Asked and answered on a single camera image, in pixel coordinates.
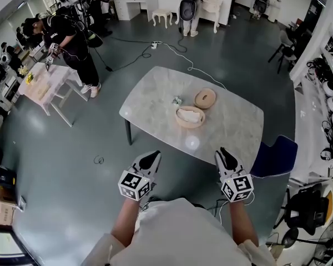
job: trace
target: white sneaker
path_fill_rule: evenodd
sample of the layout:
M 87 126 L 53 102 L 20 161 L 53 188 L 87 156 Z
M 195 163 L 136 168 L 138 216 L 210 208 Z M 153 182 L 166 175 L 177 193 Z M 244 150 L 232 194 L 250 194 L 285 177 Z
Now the white sneaker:
M 82 94 L 87 93 L 89 90 L 91 90 L 93 86 L 92 85 L 84 85 L 83 88 L 80 90 Z
M 95 98 L 98 95 L 100 88 L 101 88 L 100 83 L 97 86 L 92 86 L 90 97 Z

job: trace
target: person in black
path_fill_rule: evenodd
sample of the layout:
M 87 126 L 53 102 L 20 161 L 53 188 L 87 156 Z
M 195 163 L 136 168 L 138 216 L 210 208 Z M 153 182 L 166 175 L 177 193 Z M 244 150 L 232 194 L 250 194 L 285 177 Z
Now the person in black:
M 102 13 L 100 4 L 101 0 L 87 0 L 87 3 L 89 4 L 88 12 L 94 19 L 94 29 L 96 30 L 96 32 L 98 34 L 103 34 L 104 36 L 112 34 L 112 31 L 107 30 L 104 26 L 109 14 Z
M 16 29 L 16 38 L 17 38 L 18 42 L 20 42 L 20 44 L 23 46 L 23 48 L 27 47 L 27 40 L 23 36 L 23 34 L 21 33 L 21 28 L 20 27 L 18 27 Z
M 27 36 L 42 33 L 47 48 L 57 43 L 67 65 L 78 72 L 80 80 L 85 84 L 81 92 L 85 94 L 91 90 L 91 98 L 97 96 L 101 87 L 98 72 L 84 33 L 74 27 L 72 21 L 63 16 L 28 18 L 23 33 Z
M 2 52 L 7 52 L 11 56 L 11 61 L 9 63 L 9 66 L 12 70 L 14 70 L 17 74 L 17 77 L 23 78 L 24 76 L 21 75 L 18 71 L 18 69 L 22 66 L 21 59 L 18 57 L 18 55 L 15 53 L 15 49 L 11 47 L 10 45 L 7 46 L 6 42 L 3 42 L 1 44 Z

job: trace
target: cardboard box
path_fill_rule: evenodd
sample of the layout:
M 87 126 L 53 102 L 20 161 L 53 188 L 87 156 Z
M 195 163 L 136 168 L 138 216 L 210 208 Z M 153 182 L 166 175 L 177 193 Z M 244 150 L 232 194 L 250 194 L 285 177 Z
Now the cardboard box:
M 0 203 L 0 224 L 5 226 L 11 226 L 14 211 L 14 207 Z

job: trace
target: wooden bowl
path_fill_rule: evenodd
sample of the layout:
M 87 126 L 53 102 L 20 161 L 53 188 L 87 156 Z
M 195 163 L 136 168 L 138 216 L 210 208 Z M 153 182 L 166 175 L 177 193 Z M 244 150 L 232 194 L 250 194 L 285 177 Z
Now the wooden bowl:
M 195 111 L 195 112 L 199 112 L 200 116 L 201 116 L 201 120 L 198 123 L 187 122 L 187 121 L 181 119 L 178 116 L 177 112 L 178 112 L 179 109 L 192 110 L 192 111 Z M 177 123 L 181 127 L 184 127 L 184 128 L 187 128 L 187 129 L 194 129 L 194 128 L 200 127 L 205 122 L 206 115 L 202 110 L 200 110 L 199 108 L 196 108 L 194 106 L 181 106 L 175 111 L 175 117 L 176 117 Z
M 200 109 L 208 109 L 216 102 L 216 93 L 209 88 L 203 88 L 195 95 L 194 104 Z

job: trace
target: white pillar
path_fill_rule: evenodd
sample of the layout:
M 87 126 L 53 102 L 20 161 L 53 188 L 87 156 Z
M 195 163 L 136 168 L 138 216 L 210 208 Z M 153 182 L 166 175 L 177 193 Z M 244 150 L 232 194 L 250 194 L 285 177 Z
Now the white pillar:
M 311 60 L 315 54 L 319 53 L 321 46 L 325 46 L 328 43 L 330 38 L 329 30 L 333 30 L 333 0 L 327 0 L 326 7 L 322 10 L 310 42 L 290 72 L 294 87 L 297 87 L 300 83 L 301 75 L 307 66 L 307 62 Z

